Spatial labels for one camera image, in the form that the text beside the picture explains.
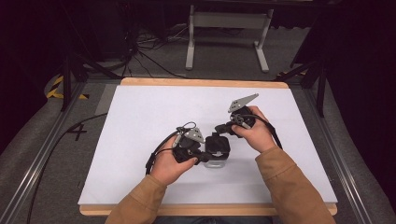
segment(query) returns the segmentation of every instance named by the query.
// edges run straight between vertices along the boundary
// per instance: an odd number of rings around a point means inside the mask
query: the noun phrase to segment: tan jacket
[[[282,149],[266,150],[256,162],[271,192],[274,207],[285,224],[335,223],[318,191]],[[146,175],[113,209],[106,224],[152,223],[165,191],[166,186]]]

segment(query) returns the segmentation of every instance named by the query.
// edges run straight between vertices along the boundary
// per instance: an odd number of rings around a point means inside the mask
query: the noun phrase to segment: hand
[[[164,150],[172,148],[176,136],[173,136],[161,147],[162,152],[157,154],[151,174],[154,178],[165,184],[166,186],[174,183],[184,172],[198,161],[197,158],[191,158],[188,161],[178,163],[172,153],[172,150]]]
[[[248,108],[254,115],[257,115],[268,122],[268,119],[257,106],[253,105]],[[236,134],[244,137],[248,144],[260,153],[276,146],[270,131],[267,129],[265,124],[258,119],[256,119],[256,122],[251,129],[245,129],[238,125],[233,125],[232,129]]]

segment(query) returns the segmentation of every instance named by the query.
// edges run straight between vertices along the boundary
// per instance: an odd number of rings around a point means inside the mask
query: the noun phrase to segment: white table
[[[232,100],[253,93],[259,97],[250,105],[276,127],[284,150],[334,215],[337,199],[285,83],[157,78],[125,78],[118,86],[78,202],[81,213],[108,215],[144,177],[150,153],[176,126],[194,121],[209,136],[228,121]],[[258,152],[244,139],[224,136],[231,145],[225,167],[194,166],[168,187],[159,216],[276,216],[254,161]]]

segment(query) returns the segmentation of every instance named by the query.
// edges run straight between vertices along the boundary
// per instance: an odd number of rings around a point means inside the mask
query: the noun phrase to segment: person's left hand
[[[175,142],[176,136],[173,136],[161,147],[159,154],[155,159],[151,174],[154,178],[165,184],[166,186],[174,183],[184,172],[197,162],[197,158],[191,158],[188,161],[178,163],[172,153],[172,144]]]

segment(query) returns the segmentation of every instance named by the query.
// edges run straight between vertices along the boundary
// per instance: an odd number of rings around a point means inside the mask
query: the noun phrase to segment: metal frame
[[[333,141],[332,132],[329,129],[326,119],[322,118],[316,110],[316,99],[314,93],[311,90],[304,90],[304,95],[311,107],[312,113],[315,115],[320,129],[323,132],[323,136],[326,139],[332,163],[338,176],[340,177],[344,191],[349,199],[358,222],[361,224],[373,223],[363,204],[363,201],[361,200],[361,196],[358,193],[355,180],[352,173],[350,173],[347,162],[344,160],[340,149],[337,148]]]

